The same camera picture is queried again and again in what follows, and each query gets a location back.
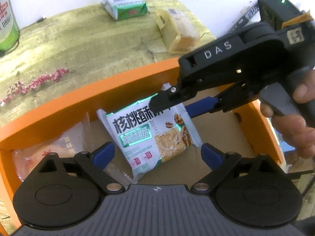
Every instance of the pink plastic package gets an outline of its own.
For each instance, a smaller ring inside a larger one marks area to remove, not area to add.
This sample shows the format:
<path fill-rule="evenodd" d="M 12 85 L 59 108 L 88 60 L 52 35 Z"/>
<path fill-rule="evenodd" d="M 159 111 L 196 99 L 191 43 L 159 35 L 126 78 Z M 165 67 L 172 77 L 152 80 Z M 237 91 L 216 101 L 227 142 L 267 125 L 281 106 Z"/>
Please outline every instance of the pink plastic package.
<path fill-rule="evenodd" d="M 24 181 L 47 154 L 55 152 L 63 158 L 73 157 L 82 151 L 93 151 L 88 116 L 61 136 L 24 150 L 15 150 L 12 156 L 17 175 L 21 181 Z"/>

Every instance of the red bead string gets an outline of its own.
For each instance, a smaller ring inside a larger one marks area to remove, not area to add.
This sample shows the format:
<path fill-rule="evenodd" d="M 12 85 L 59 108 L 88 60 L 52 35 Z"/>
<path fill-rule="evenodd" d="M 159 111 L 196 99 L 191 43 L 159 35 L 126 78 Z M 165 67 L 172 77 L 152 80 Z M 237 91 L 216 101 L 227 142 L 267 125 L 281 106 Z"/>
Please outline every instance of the red bead string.
<path fill-rule="evenodd" d="M 40 75 L 37 79 L 33 80 L 30 84 L 27 85 L 24 85 L 24 83 L 19 80 L 17 83 L 10 86 L 10 89 L 7 91 L 7 97 L 4 99 L 0 99 L 0 104 L 1 106 L 3 106 L 5 103 L 10 102 L 14 96 L 18 94 L 25 95 L 30 90 L 35 90 L 37 86 L 47 81 L 59 82 L 62 78 L 62 75 L 69 72 L 69 69 L 60 68 L 52 74 L 45 73 L 43 75 Z"/>

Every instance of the green bottle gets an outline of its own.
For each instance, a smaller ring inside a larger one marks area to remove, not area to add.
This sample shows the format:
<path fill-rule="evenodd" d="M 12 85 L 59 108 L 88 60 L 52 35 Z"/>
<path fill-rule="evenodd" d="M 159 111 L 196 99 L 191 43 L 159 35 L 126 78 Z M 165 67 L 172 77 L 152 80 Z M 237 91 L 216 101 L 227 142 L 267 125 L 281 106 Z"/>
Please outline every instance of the green bottle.
<path fill-rule="evenodd" d="M 18 40 L 16 25 L 9 0 L 0 0 L 0 50 L 9 50 Z"/>

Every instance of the silver bolt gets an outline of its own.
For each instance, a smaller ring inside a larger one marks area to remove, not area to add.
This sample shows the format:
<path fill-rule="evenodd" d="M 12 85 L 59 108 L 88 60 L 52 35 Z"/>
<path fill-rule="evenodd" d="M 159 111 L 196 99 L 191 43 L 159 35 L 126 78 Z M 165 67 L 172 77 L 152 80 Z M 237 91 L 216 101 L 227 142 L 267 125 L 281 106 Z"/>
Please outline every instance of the silver bolt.
<path fill-rule="evenodd" d="M 198 191 L 205 191 L 209 189 L 209 185 L 206 183 L 197 183 L 194 184 L 194 188 Z"/>
<path fill-rule="evenodd" d="M 117 184 L 117 183 L 111 183 L 111 184 L 108 184 L 106 186 L 107 190 L 109 191 L 119 191 L 121 188 L 122 188 L 122 185 L 121 184 Z"/>

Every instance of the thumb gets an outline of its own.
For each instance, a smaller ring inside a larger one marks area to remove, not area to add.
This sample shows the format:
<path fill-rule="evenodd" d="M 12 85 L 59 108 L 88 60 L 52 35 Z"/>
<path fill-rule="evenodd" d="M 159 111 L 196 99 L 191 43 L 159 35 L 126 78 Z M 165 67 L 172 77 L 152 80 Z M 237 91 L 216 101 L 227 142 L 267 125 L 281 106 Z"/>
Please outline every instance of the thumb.
<path fill-rule="evenodd" d="M 315 98 L 315 70 L 309 71 L 300 85 L 293 92 L 293 99 L 297 103 L 306 103 Z"/>

